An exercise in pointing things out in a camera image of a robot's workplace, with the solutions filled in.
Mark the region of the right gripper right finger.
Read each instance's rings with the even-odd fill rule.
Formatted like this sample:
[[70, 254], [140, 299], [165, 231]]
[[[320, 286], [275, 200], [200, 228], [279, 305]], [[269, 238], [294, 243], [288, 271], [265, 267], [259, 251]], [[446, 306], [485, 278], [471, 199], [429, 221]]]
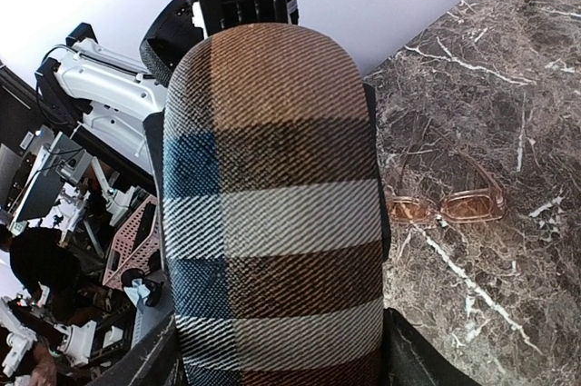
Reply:
[[368, 177], [373, 179], [377, 191], [375, 192], [378, 199], [378, 222], [380, 223], [379, 239], [371, 244], [373, 255], [369, 256], [369, 263], [384, 263], [389, 258], [391, 246], [391, 228], [387, 201], [383, 188], [383, 181], [379, 171], [379, 162], [377, 154], [377, 102], [375, 89], [369, 84], [363, 84], [364, 95], [364, 118], [360, 132], [366, 158], [371, 165], [368, 168]]

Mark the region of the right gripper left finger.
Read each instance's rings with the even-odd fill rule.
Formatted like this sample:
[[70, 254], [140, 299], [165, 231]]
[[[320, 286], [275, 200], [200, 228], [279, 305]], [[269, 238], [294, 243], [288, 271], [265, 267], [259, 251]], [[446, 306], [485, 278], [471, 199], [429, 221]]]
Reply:
[[152, 167], [152, 177], [158, 202], [161, 265], [166, 268], [165, 231], [163, 226], [163, 132], [164, 111], [149, 114], [143, 121], [143, 133]]

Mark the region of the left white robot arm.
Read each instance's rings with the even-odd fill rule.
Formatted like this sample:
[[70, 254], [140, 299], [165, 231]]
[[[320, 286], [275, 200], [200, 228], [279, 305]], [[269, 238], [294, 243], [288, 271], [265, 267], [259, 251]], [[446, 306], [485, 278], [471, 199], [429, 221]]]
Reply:
[[152, 173], [143, 121], [160, 112], [173, 70], [207, 36], [255, 22], [297, 24], [297, 0], [171, 0], [139, 45], [139, 59], [100, 45], [80, 23], [35, 72], [36, 101], [57, 131], [121, 172]]

